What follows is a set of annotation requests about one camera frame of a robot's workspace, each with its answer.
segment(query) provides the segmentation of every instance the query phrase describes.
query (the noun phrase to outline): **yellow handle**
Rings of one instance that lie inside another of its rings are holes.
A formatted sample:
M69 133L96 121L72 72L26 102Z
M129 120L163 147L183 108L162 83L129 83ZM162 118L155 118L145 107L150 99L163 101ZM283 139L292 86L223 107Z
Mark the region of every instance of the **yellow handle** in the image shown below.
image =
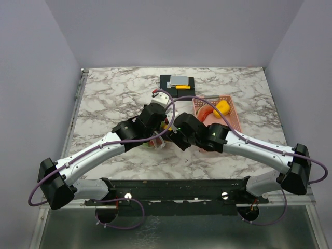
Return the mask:
M187 90L187 89L191 89L190 86L176 86L175 87L176 90Z

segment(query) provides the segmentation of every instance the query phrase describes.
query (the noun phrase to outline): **purple cable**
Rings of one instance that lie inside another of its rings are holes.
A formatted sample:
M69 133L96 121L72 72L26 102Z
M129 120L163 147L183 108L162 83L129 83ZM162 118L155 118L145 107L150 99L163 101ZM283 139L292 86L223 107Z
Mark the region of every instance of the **purple cable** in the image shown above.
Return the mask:
M251 225L255 225L255 226L270 226L270 225L274 225L275 223L278 223L279 221L281 221L286 216L287 209L288 209L288 202L287 202L286 194L285 194L285 192L283 190L281 190L281 192L282 192L282 194L283 194L283 196L285 198L285 209L284 209L284 212L282 213L282 215L278 219L276 219L276 220L274 220L272 222L267 222L267 223L255 223L255 222L250 222L249 220L246 220L245 218L243 218L241 216L240 213L239 213L239 216L241 217L241 219L244 222L249 223Z
M140 143L140 142L148 142L152 139L156 139L162 135L164 135L168 129L171 127L171 125L173 124L174 122L174 119L175 119L175 102L172 98L172 96L166 92L166 91L163 91L163 90L157 90L156 92L162 92L162 93L165 93L171 100L171 103L167 106L167 108L170 107L170 105L172 105L173 107L173 115L172 115L172 118L171 118L171 121L169 122L169 124L167 125L167 127L165 128L165 130L163 130L162 132L160 132L158 135L155 135L155 136L152 136L152 137L148 137L147 139L137 139L137 140L120 140L120 141L112 141L112 142L106 142L104 144L102 144L102 146L107 146L107 145L112 145L112 144L126 144L126 143ZM73 164L74 162L76 162L77 160L79 160L80 158L86 156L87 154L95 151L96 149L100 149L99 145L87 150L86 152L82 153L81 155L77 156L76 158L74 158L73 160L69 161L68 164L71 165ZM51 176L57 174L59 171L63 170L64 168L66 168L66 165L63 165L61 166L60 168L52 171L50 174L48 174L47 176L45 176L42 180L40 180L40 182L36 185L36 187L34 187L34 189L31 191L30 195L29 195L29 198L27 200L27 203L29 204L29 206L40 206L40 205L43 205L43 204L46 204L47 201L43 201L43 202L40 202L40 203L32 203L32 197L33 195L35 194L36 190L47 180L49 179Z
M197 97L197 96L183 96L183 97L180 97L180 98L175 99L174 101L176 102L176 101L183 100L183 99L187 99L187 98L198 99L198 100L201 100L201 101L207 103L208 105L212 106L213 109L215 109L215 110L219 113L219 115L223 118L223 120L225 121L225 123L227 124L227 126L230 128L230 130L231 130L231 131L232 131L232 132L233 132L238 138L240 138L240 139L246 141L246 138L243 137L243 136L241 136L241 135L236 131L236 129L234 129L234 127L233 127L233 126L230 124L230 122L225 118L225 116L224 116L224 115L218 110L218 108L215 107L210 101L208 101L208 100L206 100L206 99L204 99L204 98L201 98L201 97ZM275 152L275 153L279 153L279 154L282 154L282 153L283 153L282 150L274 149L274 148L270 148L270 147L268 147L268 146L265 146L265 145L260 144L260 143L253 142L253 141L251 141L251 140L248 140L247 142L250 143L250 144L253 144L253 145L257 146L257 147L260 147L260 148L263 148L263 149L266 149L266 150L269 150L269 151L272 151L272 152ZM302 158L302 159L309 160L309 161L311 161L311 162L313 162L313 163L318 164L319 166L321 166L321 167L323 168L323 170L324 170L324 175L323 175L321 178L317 179L317 180L313 180L313 181L308 182L308 184L319 183L319 182L323 181L323 180L327 177L327 175L328 175L328 169L327 169L327 167L326 167L324 164L322 164L321 162L319 162L319 161L317 161L317 160L315 160L315 159L312 159L312 158L310 158L310 157L302 156L302 155L295 154L295 153L289 153L289 152L286 152L285 154L288 155L288 156L298 157L298 158Z
M137 223L136 225L131 226L131 227L118 227L118 226L113 226L113 225L109 225L109 224L107 224L107 223L102 223L102 222L100 222L99 219L98 219L98 215L96 214L95 217L96 217L96 219L98 220L98 223L97 223L97 224L101 224L101 225L104 225L104 226L106 226L106 227L112 227L112 228L119 229L119 230L131 230L131 229L134 229L134 228L139 227L140 225L142 225L142 224L144 223L144 220L145 220L145 211L144 211L144 207L143 207L143 205L142 205L139 201L137 201L137 200L135 200L135 199L128 199L128 198L119 198L119 199L106 200L106 201L100 201L100 200L94 200L94 201L95 201L95 202L100 202L100 203L108 203L108 202L127 201L127 200L134 201L134 202L136 202L138 205L140 205L141 210L142 210L142 220L141 220L139 223Z

